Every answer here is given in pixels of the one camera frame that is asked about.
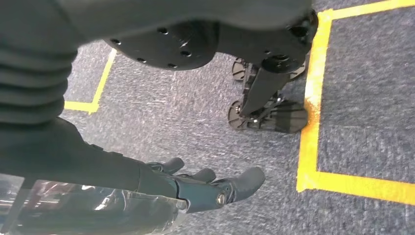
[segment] screw hole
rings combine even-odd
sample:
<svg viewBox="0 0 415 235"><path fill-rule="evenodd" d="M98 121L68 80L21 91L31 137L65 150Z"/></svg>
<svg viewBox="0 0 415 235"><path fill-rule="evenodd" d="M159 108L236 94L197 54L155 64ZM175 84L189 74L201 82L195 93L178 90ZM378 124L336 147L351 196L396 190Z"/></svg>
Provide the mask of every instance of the screw hole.
<svg viewBox="0 0 415 235"><path fill-rule="evenodd" d="M271 57L272 59L276 60L276 61L286 61L288 60L290 57L288 57L288 55L275 55L273 57Z"/></svg>
<svg viewBox="0 0 415 235"><path fill-rule="evenodd" d="M192 56L192 53L189 51L182 51L180 52L180 55L185 56L185 57L190 57Z"/></svg>
<svg viewBox="0 0 415 235"><path fill-rule="evenodd" d="M121 45L121 42L117 39L110 39L110 41L114 44Z"/></svg>
<svg viewBox="0 0 415 235"><path fill-rule="evenodd" d="M290 31L291 31L292 34L294 34L294 36L296 36L298 38L305 37L305 36L307 36L307 33L308 33L307 28L298 27L298 26L290 28Z"/></svg>
<svg viewBox="0 0 415 235"><path fill-rule="evenodd" d="M177 68L177 65L175 65L175 64L168 64L167 65L169 68L171 68L171 69L175 69L175 68Z"/></svg>
<svg viewBox="0 0 415 235"><path fill-rule="evenodd" d="M167 28L158 28L157 29L157 32L159 32L161 34L164 34L164 35L167 35L168 34Z"/></svg>
<svg viewBox="0 0 415 235"><path fill-rule="evenodd" d="M142 63L147 63L147 61L144 60L143 58L137 58L137 61L142 62Z"/></svg>

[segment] yellow floor marking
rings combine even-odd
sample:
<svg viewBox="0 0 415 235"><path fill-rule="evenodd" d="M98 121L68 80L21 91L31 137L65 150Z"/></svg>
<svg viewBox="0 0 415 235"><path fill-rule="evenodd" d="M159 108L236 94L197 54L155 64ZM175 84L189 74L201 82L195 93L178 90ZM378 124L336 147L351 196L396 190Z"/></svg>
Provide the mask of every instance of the yellow floor marking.
<svg viewBox="0 0 415 235"><path fill-rule="evenodd" d="M65 109L89 112L91 103L65 101Z"/></svg>
<svg viewBox="0 0 415 235"><path fill-rule="evenodd" d="M88 112L89 114L92 114L98 111L99 100L102 96L102 92L104 91L105 83L107 82L108 75L110 74L115 56L116 56L116 50L112 49L108 56L107 63L105 64L104 71L102 72L101 79L98 84L98 88L96 89L95 95L93 96L92 103L65 101L65 109L85 111L85 112Z"/></svg>
<svg viewBox="0 0 415 235"><path fill-rule="evenodd" d="M309 123L301 133L298 192L321 189L415 205L415 184L317 171L324 67L332 21L408 6L415 6L415 0L388 0L318 14L320 24L311 48L305 87L304 106L309 112Z"/></svg>
<svg viewBox="0 0 415 235"><path fill-rule="evenodd" d="M380 1L360 6L354 6L344 9L335 10L333 12L333 19L342 19L352 16L360 16L381 11L389 11L401 7L414 6L415 0L388 0Z"/></svg>

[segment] humanoid robot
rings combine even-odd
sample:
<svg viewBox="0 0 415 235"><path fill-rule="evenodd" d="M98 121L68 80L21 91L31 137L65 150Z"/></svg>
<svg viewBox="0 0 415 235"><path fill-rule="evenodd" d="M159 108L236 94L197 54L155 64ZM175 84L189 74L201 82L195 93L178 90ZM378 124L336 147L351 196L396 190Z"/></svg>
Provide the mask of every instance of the humanoid robot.
<svg viewBox="0 0 415 235"><path fill-rule="evenodd" d="M0 233L164 232L182 213L252 196L258 167L215 180L175 175L181 159L143 163L84 142L59 118L77 49L105 39L130 58L189 70L216 52L243 80L230 125L293 133L307 120L278 93L301 73L317 29L310 0L6 0L0 4Z"/></svg>

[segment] caster wheel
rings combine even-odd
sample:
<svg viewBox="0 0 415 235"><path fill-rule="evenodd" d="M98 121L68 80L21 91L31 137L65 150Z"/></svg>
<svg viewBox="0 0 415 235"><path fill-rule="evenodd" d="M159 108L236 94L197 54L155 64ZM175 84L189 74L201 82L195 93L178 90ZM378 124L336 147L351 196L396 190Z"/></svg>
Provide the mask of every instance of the caster wheel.
<svg viewBox="0 0 415 235"><path fill-rule="evenodd" d="M245 78L245 69L247 68L247 64L241 58L235 59L235 62L232 66L232 75L233 79L238 82L242 82Z"/></svg>
<svg viewBox="0 0 415 235"><path fill-rule="evenodd" d="M302 75L304 72L305 72L305 62L296 71L290 73L289 82L297 80L300 77L300 75Z"/></svg>
<svg viewBox="0 0 415 235"><path fill-rule="evenodd" d="M239 112L242 107L240 101L235 101L228 111L228 123L229 125L236 130L241 130L244 128L245 122L239 117Z"/></svg>

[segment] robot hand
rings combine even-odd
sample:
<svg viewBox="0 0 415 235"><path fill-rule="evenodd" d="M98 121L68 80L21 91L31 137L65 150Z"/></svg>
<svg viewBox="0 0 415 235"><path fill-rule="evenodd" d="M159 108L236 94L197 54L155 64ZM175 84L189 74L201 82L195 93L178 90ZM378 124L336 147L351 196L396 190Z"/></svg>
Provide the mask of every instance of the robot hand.
<svg viewBox="0 0 415 235"><path fill-rule="evenodd" d="M215 210L224 205L252 196L264 183L265 175L259 167L252 167L236 178L216 180L213 170L205 168L199 172L173 175L184 167L180 158L164 164L148 163L153 171L166 174L177 185L177 199L187 202L187 213Z"/></svg>

